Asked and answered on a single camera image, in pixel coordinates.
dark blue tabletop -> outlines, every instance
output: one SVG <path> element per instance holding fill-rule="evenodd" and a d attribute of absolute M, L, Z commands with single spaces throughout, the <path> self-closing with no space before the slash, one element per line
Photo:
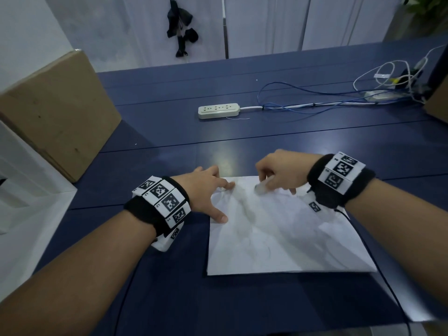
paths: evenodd
<path fill-rule="evenodd" d="M 448 37 L 338 47 L 207 63 L 100 73 L 123 121 L 76 184 L 78 192 L 38 269 L 122 209 L 149 175 L 220 166 L 222 176 L 255 175 L 255 162 L 277 148 L 334 153 L 362 160 L 379 178 L 448 209 L 448 126 L 417 103 L 336 107 L 310 115 L 241 113 L 248 120 L 199 120 L 199 106 L 257 105 L 258 90 L 286 81 L 343 92 L 389 60 L 416 63 Z M 428 70 L 441 51 L 430 56 Z M 372 87 L 368 77 L 360 87 Z M 325 102 L 274 85 L 263 101 Z M 448 317 L 360 226 L 361 234 L 411 320 Z M 375 276 L 359 273 L 278 273 L 207 277 L 209 218 L 192 214 L 171 248 L 149 248 L 120 317 L 119 335 L 263 335 L 402 322 Z M 111 335 L 121 290 L 94 335 Z"/>

sheet of paper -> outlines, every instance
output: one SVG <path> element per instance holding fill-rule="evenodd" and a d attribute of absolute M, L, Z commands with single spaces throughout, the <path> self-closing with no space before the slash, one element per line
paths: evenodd
<path fill-rule="evenodd" d="M 376 267 L 344 216 L 324 222 L 297 195 L 254 192 L 258 177 L 226 178 L 232 191 L 217 191 L 213 204 L 229 220 L 210 219 L 207 273 L 212 275 L 290 271 L 363 271 Z"/>

